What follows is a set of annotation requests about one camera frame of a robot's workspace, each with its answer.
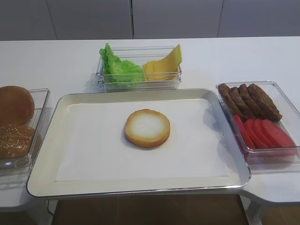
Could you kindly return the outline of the yellow cheese slices stack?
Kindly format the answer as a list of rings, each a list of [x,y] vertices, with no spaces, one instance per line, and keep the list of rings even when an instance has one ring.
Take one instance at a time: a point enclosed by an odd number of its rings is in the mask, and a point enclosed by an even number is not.
[[[172,80],[178,73],[178,68],[166,61],[149,61],[142,66],[145,81]]]

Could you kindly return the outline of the clear lettuce cheese container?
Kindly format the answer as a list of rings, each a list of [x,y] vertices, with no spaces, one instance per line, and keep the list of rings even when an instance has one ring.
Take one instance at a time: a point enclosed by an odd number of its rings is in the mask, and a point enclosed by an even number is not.
[[[151,47],[121,47],[111,48],[113,53],[121,60],[131,61],[141,67],[149,61],[161,61],[175,47],[174,46],[151,46]],[[172,80],[165,81],[144,81],[143,82],[116,82],[110,83],[104,80],[104,66],[100,55],[98,68],[96,72],[96,81],[99,92],[120,92],[137,90],[163,90],[177,89],[181,82],[181,67],[178,66],[178,73]]]

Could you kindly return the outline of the green lettuce pile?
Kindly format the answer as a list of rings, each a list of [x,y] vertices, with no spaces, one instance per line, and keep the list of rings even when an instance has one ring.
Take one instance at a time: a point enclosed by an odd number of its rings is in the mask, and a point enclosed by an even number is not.
[[[144,81],[142,67],[128,60],[121,60],[113,53],[108,43],[105,44],[105,48],[100,49],[99,53],[103,60],[104,80],[107,83]]]

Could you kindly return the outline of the upright yellow cheese slice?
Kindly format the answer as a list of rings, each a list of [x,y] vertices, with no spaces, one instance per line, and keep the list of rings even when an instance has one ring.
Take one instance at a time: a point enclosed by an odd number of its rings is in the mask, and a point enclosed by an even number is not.
[[[166,57],[162,59],[162,64],[167,71],[176,70],[182,62],[181,45],[178,44]]]

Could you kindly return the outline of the bottom bun half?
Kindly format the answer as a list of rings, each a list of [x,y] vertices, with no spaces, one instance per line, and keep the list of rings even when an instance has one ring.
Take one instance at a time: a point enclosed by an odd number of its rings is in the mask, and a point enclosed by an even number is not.
[[[126,138],[132,144],[153,148],[163,144],[169,138],[171,124],[161,112],[142,109],[130,114],[124,131]]]

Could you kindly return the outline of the silver metal tray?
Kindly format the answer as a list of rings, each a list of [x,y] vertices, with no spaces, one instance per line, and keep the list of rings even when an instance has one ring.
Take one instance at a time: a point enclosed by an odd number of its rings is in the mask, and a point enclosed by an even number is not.
[[[227,176],[191,178],[151,178],[124,180],[57,180],[60,164],[66,154],[73,115],[68,107],[79,104],[128,103],[167,100],[207,100],[217,121],[221,135]],[[34,197],[58,199],[97,195],[159,195],[167,193],[223,192],[246,185],[251,171],[240,151],[229,122],[229,114],[221,106],[217,95],[208,89],[150,90],[115,93],[69,94],[62,97],[54,110],[40,152],[27,182],[27,190]]]

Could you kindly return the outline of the white paper sheet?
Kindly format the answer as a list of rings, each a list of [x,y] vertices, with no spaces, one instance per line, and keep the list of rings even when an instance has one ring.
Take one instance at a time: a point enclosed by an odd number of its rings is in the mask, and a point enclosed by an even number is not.
[[[145,150],[124,136],[129,115],[140,109],[163,113],[171,133]],[[124,180],[227,176],[221,135],[207,100],[167,100],[69,106],[73,115],[57,180]]]

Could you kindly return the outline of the red tomato slice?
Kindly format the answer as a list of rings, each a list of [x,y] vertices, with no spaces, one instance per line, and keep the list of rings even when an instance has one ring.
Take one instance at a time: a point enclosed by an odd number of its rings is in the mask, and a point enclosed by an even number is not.
[[[272,121],[262,120],[261,129],[263,134],[276,147],[295,147],[295,143],[291,137]]]
[[[253,123],[254,123],[254,119],[248,119],[247,121],[244,122],[244,128],[246,132],[248,133],[250,139],[253,141],[254,145],[257,148],[267,148],[267,145],[263,143],[254,133],[254,130],[252,129]]]
[[[255,145],[252,142],[252,140],[250,139],[248,133],[246,132],[246,130],[244,128],[244,125],[243,125],[243,122],[242,122],[242,120],[241,120],[241,118],[240,118],[240,116],[238,114],[234,115],[234,120],[235,120],[235,122],[236,122],[236,124],[237,124],[237,126],[238,126],[238,128],[240,130],[240,133],[241,133],[241,135],[242,135],[242,137],[243,137],[246,145],[248,147],[252,148],[252,149],[255,148]]]
[[[254,133],[256,136],[264,143],[268,148],[275,148],[275,144],[271,142],[267,136],[263,133],[262,127],[261,127],[261,119],[255,119],[252,125],[252,128],[254,130]]]

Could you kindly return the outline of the clear patty tomato container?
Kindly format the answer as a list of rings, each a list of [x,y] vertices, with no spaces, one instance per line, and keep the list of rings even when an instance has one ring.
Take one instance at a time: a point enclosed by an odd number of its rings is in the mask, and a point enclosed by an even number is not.
[[[275,106],[282,115],[277,124],[283,131],[285,131],[295,143],[295,147],[275,147],[275,148],[250,148],[246,145],[240,130],[234,120],[234,116],[227,104],[223,101],[221,95],[221,106],[229,114],[229,122],[232,126],[233,132],[240,144],[242,153],[249,164],[267,164],[267,163],[298,163],[300,161],[300,113],[279,88],[275,82],[261,81],[261,82],[232,82],[225,83],[229,88],[237,87],[246,84],[248,87],[251,84],[256,84],[262,88],[266,94],[273,100]]]

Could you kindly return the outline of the clear bun container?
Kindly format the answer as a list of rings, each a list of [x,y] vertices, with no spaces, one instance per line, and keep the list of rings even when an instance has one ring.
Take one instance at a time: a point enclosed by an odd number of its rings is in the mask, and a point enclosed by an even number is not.
[[[48,123],[48,99],[50,91],[48,89],[27,90],[33,97],[35,110],[32,119],[27,122],[26,126],[35,129],[29,153],[24,157],[15,157],[0,159],[1,176],[28,173],[35,162],[41,143],[45,136],[44,128]]]

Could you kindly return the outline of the plain brown bun top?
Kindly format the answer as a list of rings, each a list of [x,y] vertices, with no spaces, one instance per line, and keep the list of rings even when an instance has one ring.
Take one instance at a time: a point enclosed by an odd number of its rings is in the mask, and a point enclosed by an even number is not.
[[[35,110],[31,94],[23,87],[4,86],[0,88],[0,123],[26,124]]]

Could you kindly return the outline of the sesame bun top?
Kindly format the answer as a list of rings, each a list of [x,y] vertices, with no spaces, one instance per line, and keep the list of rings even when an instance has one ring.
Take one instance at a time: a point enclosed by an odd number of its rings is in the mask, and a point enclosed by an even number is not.
[[[0,158],[26,156],[31,147],[35,129],[26,125],[0,125]]]

